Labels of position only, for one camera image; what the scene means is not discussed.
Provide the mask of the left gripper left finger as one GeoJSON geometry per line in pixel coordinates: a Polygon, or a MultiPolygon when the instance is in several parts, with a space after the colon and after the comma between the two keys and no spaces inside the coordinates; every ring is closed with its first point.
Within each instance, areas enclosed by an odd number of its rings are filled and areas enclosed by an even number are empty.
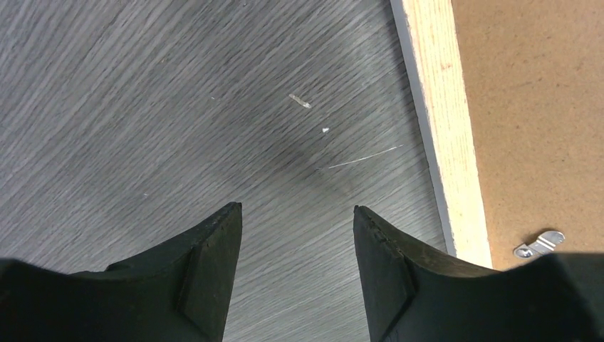
{"type": "Polygon", "coordinates": [[[1,260],[3,341],[221,341],[242,236],[230,202],[104,271],[1,260]]]}

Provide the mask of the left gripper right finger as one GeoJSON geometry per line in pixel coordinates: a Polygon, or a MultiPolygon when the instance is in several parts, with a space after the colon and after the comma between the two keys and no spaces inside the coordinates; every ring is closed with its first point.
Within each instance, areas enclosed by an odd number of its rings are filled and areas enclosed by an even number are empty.
{"type": "Polygon", "coordinates": [[[496,271],[441,252],[365,206],[353,234],[371,341],[601,341],[603,255],[496,271]]]}

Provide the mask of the brown backing board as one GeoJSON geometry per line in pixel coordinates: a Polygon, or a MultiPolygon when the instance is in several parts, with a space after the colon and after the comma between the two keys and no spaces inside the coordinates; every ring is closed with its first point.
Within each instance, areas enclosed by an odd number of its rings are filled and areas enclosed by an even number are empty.
{"type": "Polygon", "coordinates": [[[454,1],[493,264],[603,250],[603,3],[454,1]]]}

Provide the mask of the white wooden picture frame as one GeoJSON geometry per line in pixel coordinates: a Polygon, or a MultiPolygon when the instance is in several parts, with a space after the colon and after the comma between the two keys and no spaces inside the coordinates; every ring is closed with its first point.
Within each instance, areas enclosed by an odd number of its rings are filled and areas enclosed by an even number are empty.
{"type": "Polygon", "coordinates": [[[450,1],[392,1],[447,252],[492,266],[450,1]]]}

